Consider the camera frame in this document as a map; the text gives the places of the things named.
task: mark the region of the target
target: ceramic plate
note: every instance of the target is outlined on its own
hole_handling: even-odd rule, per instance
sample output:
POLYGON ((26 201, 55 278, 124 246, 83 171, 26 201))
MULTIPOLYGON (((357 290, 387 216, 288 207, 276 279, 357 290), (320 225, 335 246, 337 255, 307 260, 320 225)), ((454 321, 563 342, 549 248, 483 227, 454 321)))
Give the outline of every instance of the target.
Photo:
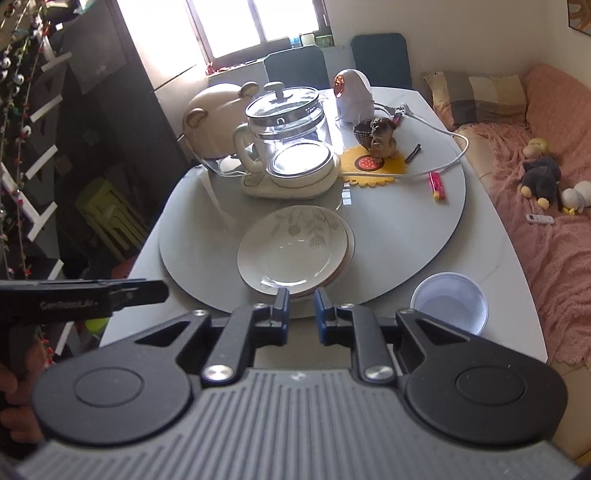
POLYGON ((255 290, 275 295, 316 288, 341 266, 348 249, 343 223, 330 210, 296 205, 258 221, 238 249, 238 270, 255 290))
MULTIPOLYGON (((345 221, 344 218, 339 216, 340 221, 343 223, 345 227, 345 231, 347 232, 347 240, 349 245, 347 246, 347 253, 345 254, 345 258, 341 263, 340 267, 332 274, 326 282, 324 282, 321 287, 324 286, 326 288, 332 288, 342 277, 347 273, 347 270, 351 266, 351 262, 353 261, 353 256, 355 254, 355 236, 353 234, 353 229, 349 226, 349 224, 345 221)), ((300 295, 292 296, 293 301, 302 301, 308 300, 314 296, 314 290, 308 290, 300 295)))

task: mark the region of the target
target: picture frame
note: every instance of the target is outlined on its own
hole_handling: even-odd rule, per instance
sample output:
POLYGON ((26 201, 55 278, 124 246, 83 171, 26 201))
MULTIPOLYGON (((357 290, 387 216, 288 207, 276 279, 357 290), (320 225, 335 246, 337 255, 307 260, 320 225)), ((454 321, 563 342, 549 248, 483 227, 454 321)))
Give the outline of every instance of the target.
POLYGON ((569 27, 591 36, 591 0, 567 0, 569 27))

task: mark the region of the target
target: power cord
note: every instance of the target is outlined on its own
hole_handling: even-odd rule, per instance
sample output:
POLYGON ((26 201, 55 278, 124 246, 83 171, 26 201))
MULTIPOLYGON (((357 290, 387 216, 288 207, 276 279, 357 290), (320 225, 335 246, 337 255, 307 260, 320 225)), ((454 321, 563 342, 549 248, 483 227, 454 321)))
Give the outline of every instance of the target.
MULTIPOLYGON (((376 103, 376 106, 385 108, 388 111, 391 110, 391 107, 387 107, 386 105, 382 105, 381 103, 376 103)), ((412 178, 416 178, 416 177, 422 177, 423 175, 429 175, 430 173, 432 173, 434 171, 443 171, 443 170, 451 167, 452 165, 455 165, 456 163, 458 163, 460 161, 460 159, 463 156, 466 155, 466 152, 468 151, 468 147, 470 146, 470 141, 464 135, 458 134, 458 133, 455 133, 455 132, 450 132, 448 130, 443 130, 441 128, 435 127, 434 125, 431 125, 429 122, 427 122, 423 118, 421 118, 418 115, 416 115, 410 109, 410 107, 406 103, 403 103, 401 106, 395 108, 394 111, 395 111, 395 113, 402 113, 404 116, 407 116, 409 118, 414 118, 415 120, 421 122, 422 124, 427 125, 428 127, 432 128, 432 129, 434 129, 434 130, 436 130, 438 132, 441 132, 442 134, 449 135, 450 137, 459 137, 459 138, 463 139, 464 142, 466 142, 466 146, 464 147, 464 149, 462 150, 462 152, 456 158, 454 158, 451 162, 446 163, 445 165, 442 165, 440 167, 432 168, 431 170, 422 171, 420 173, 413 173, 413 174, 404 174, 403 173, 403 174, 400 174, 400 173, 371 173, 371 172, 354 171, 354 172, 342 172, 341 173, 342 176, 352 175, 352 176, 356 176, 356 177, 380 177, 380 178, 390 178, 390 179, 412 179, 412 178)))

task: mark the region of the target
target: stool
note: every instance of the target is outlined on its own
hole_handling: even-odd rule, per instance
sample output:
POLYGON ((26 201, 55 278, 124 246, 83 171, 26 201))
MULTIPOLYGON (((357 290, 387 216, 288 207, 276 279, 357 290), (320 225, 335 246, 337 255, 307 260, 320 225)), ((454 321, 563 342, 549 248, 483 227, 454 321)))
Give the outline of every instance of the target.
POLYGON ((76 200, 76 208, 114 256, 125 261, 124 251, 131 246, 141 249, 148 236, 139 213, 113 185, 102 178, 94 179, 76 200))

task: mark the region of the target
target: pink blanket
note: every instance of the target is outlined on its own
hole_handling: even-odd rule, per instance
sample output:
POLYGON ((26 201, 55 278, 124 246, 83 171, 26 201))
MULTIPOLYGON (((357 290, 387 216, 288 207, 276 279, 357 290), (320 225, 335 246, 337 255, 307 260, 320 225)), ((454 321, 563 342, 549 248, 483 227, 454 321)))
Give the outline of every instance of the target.
POLYGON ((534 68, 525 85, 532 134, 504 124, 470 129, 487 138, 494 151, 491 199, 530 286, 548 356, 571 364, 585 361, 591 367, 591 209, 573 217, 554 204, 545 213, 517 191, 523 175, 521 150, 531 137, 545 138, 556 153, 561 190, 591 180, 591 91, 549 66, 534 68), (556 224, 530 225, 527 213, 552 215, 556 224))

